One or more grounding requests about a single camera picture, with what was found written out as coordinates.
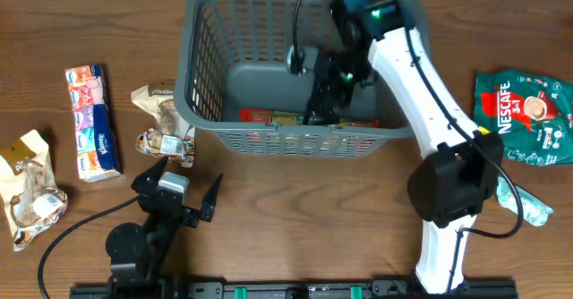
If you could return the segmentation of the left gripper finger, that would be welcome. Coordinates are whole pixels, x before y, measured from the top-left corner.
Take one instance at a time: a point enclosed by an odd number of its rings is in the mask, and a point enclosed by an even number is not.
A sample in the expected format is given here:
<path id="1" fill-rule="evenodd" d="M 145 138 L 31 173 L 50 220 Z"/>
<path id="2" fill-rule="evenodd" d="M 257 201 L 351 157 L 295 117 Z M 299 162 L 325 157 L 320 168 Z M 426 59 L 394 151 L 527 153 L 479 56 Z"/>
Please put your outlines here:
<path id="1" fill-rule="evenodd" d="M 201 201 L 201 220 L 211 222 L 215 215 L 215 208 L 217 205 L 218 191 L 222 182 L 224 174 L 221 173 L 213 185 L 209 188 Z"/>
<path id="2" fill-rule="evenodd" d="M 154 192 L 167 166 L 168 157 L 164 156 L 155 165 L 136 176 L 131 184 L 135 192 Z"/>

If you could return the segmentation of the orange red noodle packet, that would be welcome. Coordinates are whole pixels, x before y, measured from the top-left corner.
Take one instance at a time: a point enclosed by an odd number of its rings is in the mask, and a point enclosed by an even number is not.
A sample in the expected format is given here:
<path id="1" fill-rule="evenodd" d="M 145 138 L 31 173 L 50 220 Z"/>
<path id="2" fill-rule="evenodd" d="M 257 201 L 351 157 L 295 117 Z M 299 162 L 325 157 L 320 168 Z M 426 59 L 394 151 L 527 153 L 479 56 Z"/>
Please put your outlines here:
<path id="1" fill-rule="evenodd" d="M 242 122 L 250 123 L 265 123 L 265 124 L 280 124 L 280 125 L 303 125 L 304 115 L 283 112 L 283 111 L 273 111 L 268 109 L 242 107 L 240 109 L 240 120 Z M 340 127 L 373 127 L 378 128 L 381 126 L 381 122 L 375 121 L 363 121 L 363 120 L 351 120 L 340 118 L 334 123 L 329 123 L 318 116 L 310 116 L 308 118 L 308 125 L 334 125 Z"/>

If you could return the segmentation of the green Nescafe coffee bag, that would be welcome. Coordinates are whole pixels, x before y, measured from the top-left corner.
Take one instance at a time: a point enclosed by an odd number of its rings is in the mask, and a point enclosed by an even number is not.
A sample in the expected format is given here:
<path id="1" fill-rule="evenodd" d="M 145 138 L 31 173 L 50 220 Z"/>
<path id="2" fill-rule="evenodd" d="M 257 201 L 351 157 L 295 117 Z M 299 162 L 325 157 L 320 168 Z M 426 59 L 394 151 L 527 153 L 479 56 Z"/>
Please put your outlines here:
<path id="1" fill-rule="evenodd" d="M 539 167 L 572 163 L 572 85 L 507 70 L 478 73 L 474 121 L 496 132 L 504 158 Z"/>

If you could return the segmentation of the light teal small packet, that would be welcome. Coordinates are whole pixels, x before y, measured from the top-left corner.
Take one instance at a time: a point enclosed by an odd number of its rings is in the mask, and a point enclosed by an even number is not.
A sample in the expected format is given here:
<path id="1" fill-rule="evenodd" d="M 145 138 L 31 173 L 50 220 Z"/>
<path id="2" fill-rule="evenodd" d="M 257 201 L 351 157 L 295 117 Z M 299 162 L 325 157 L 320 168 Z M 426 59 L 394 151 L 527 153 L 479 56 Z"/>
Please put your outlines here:
<path id="1" fill-rule="evenodd" d="M 524 220 L 532 226 L 545 226 L 549 217 L 553 214 L 553 209 L 519 186 L 517 186 L 517 192 L 522 202 Z M 498 177 L 496 196 L 502 208 L 509 209 L 517 214 L 516 199 L 510 190 L 509 184 L 501 176 Z"/>

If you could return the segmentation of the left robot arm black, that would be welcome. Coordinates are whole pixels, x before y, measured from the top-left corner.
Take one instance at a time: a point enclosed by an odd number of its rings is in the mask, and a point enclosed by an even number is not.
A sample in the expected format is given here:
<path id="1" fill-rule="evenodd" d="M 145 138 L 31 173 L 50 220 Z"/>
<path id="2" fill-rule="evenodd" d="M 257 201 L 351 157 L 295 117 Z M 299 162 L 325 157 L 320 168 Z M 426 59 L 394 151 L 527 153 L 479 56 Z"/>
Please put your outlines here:
<path id="1" fill-rule="evenodd" d="M 190 181 L 187 177 L 166 171 L 163 157 L 135 177 L 132 189 L 136 202 L 148 214 L 142 225 L 123 223 L 106 239 L 106 251 L 115 279 L 127 282 L 152 282 L 158 279 L 175 233 L 180 226 L 195 228 L 201 221 L 210 222 L 215 215 L 219 175 L 204 195 L 198 209 L 184 204 Z"/>

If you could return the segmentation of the beige mushroom snack bag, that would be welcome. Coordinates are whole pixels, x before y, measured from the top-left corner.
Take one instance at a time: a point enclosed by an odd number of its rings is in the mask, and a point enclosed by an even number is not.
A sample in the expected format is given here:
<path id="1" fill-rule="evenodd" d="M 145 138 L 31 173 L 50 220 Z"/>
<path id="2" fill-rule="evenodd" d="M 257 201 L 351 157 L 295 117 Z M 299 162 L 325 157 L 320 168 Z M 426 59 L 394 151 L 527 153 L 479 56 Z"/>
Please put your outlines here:
<path id="1" fill-rule="evenodd" d="M 175 79 L 154 81 L 134 90 L 135 106 L 154 117 L 156 124 L 140 134 L 135 149 L 155 158 L 168 157 L 181 167 L 192 167 L 195 160 L 196 128 L 175 108 Z"/>

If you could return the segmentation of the Kleenex tissue multipack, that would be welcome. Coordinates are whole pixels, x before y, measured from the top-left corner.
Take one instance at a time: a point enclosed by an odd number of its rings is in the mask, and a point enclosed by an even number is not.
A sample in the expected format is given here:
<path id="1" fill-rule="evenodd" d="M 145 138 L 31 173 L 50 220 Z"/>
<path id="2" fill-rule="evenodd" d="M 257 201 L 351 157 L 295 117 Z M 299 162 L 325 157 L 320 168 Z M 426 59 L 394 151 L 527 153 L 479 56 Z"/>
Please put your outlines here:
<path id="1" fill-rule="evenodd" d="M 99 64 L 64 71 L 71 99 L 79 178 L 93 183 L 122 174 L 115 132 Z"/>

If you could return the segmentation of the grey plastic basket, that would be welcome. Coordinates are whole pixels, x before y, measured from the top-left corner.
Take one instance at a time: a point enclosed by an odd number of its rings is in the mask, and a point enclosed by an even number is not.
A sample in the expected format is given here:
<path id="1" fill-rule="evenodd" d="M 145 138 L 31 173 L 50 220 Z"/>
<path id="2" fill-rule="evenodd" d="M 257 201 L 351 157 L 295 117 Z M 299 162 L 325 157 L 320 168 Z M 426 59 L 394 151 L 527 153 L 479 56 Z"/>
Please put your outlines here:
<path id="1" fill-rule="evenodd" d="M 311 73 L 288 70 L 289 48 L 338 52 L 332 0 L 188 0 L 175 107 L 189 124 L 231 150 L 259 155 L 360 158 L 412 129 L 378 75 L 357 85 L 338 125 L 245 122 L 246 108 L 302 114 Z"/>

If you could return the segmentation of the beige snack bag far left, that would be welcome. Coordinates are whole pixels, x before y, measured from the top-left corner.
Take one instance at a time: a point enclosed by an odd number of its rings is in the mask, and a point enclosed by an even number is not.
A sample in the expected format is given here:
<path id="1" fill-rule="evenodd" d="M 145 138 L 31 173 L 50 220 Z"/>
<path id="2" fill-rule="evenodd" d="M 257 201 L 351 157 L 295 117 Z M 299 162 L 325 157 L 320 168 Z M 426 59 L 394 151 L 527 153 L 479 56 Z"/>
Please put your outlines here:
<path id="1" fill-rule="evenodd" d="M 1 199 L 16 252 L 65 213 L 68 198 L 56 185 L 49 146 L 38 131 L 1 150 Z"/>

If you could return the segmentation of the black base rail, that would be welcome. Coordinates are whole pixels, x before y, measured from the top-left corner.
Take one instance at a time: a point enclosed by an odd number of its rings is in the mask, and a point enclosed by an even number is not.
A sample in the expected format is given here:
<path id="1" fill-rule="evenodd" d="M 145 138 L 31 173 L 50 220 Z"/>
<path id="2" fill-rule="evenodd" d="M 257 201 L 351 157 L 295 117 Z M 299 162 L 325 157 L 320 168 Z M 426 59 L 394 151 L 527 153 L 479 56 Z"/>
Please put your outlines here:
<path id="1" fill-rule="evenodd" d="M 366 283 L 224 284 L 160 280 L 156 285 L 75 286 L 70 299 L 390 299 L 430 298 L 408 279 L 378 278 Z"/>

